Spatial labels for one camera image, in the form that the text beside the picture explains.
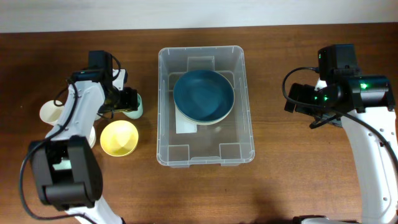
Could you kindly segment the yellow small bowl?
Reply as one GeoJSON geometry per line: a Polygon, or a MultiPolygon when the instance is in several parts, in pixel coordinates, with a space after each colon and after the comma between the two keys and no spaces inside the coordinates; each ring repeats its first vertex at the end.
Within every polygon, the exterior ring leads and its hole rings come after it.
{"type": "Polygon", "coordinates": [[[113,157],[123,157],[136,149],[139,133],[131,122],[118,120],[103,129],[99,140],[105,153],[113,157]]]}

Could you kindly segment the cream cup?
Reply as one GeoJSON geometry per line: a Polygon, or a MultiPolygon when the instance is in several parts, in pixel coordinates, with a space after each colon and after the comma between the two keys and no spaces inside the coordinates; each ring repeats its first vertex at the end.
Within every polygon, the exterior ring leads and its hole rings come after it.
{"type": "Polygon", "coordinates": [[[53,100],[50,100],[50,101],[44,103],[39,111],[40,119],[43,122],[50,124],[52,126],[54,126],[57,123],[57,121],[64,109],[64,106],[58,106],[56,104],[54,103],[53,100]]]}

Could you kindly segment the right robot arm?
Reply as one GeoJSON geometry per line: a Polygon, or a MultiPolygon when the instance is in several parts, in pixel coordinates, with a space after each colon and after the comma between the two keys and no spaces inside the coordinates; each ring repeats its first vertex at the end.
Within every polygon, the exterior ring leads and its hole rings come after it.
{"type": "Polygon", "coordinates": [[[341,126],[351,145],[362,200],[363,223],[397,223],[396,102],[383,75],[363,75],[354,45],[318,51],[316,86],[283,89],[285,110],[314,117],[310,128],[341,126]]]}

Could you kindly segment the grey cup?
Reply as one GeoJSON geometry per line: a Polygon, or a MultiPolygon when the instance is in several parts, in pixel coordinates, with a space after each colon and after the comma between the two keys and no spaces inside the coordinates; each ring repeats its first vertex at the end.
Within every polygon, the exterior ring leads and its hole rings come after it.
{"type": "Polygon", "coordinates": [[[98,110],[95,114],[95,121],[101,119],[102,117],[103,117],[103,113],[100,110],[98,110]]]}

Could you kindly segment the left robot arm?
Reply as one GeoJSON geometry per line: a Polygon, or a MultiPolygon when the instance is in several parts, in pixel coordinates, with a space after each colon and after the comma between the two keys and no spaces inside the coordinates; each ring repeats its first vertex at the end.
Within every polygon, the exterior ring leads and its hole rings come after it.
{"type": "Polygon", "coordinates": [[[88,142],[98,114],[137,110],[137,91],[104,50],[89,52],[88,66],[67,80],[63,111],[43,140],[32,141],[20,172],[31,166],[39,200],[80,223],[124,223],[102,196],[103,176],[88,142]]]}

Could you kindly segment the white small bowl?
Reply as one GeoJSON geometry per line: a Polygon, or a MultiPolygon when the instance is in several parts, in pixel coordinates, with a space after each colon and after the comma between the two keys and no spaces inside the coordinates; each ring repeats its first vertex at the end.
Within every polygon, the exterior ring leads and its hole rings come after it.
{"type": "Polygon", "coordinates": [[[92,126],[90,135],[88,137],[88,144],[91,148],[93,148],[95,143],[96,143],[96,131],[95,131],[95,128],[92,126]]]}

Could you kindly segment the mint green cup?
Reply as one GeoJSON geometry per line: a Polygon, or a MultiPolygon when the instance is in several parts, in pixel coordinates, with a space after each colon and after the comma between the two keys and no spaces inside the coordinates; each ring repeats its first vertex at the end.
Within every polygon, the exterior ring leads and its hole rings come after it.
{"type": "Polygon", "coordinates": [[[144,112],[143,104],[142,104],[142,98],[140,94],[137,94],[137,110],[135,111],[128,111],[128,112],[123,112],[124,115],[126,115],[130,119],[139,119],[144,112]]]}

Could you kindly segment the clear plastic storage bin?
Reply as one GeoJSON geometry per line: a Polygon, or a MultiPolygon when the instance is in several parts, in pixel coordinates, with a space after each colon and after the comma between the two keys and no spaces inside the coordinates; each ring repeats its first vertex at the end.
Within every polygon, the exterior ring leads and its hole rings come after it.
{"type": "Polygon", "coordinates": [[[163,166],[237,166],[255,156],[244,51],[237,45],[168,47],[159,52],[157,161],[163,166]],[[175,105],[191,119],[213,121],[177,134],[175,105]]]}

